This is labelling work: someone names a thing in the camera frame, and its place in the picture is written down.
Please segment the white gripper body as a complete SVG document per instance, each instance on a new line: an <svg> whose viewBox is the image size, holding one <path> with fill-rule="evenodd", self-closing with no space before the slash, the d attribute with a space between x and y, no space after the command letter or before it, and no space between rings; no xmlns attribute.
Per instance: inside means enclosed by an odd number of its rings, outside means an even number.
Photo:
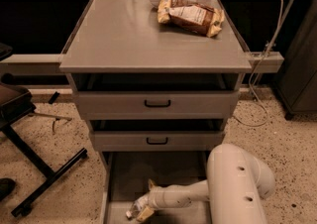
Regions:
<svg viewBox="0 0 317 224"><path fill-rule="evenodd" d="M149 191L148 206L153 209L175 208L178 205L176 186L155 186Z"/></svg>

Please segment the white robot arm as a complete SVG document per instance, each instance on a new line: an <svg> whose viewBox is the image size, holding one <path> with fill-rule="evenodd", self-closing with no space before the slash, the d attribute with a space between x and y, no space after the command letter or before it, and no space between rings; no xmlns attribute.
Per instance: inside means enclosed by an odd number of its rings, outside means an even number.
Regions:
<svg viewBox="0 0 317 224"><path fill-rule="evenodd" d="M207 178L190 185L161 187L149 183L149 192L136 200L136 219L144 222L157 210L184 208L207 201L213 224L267 224L262 201L273 194L270 167L231 144L215 147L207 161Z"/></svg>

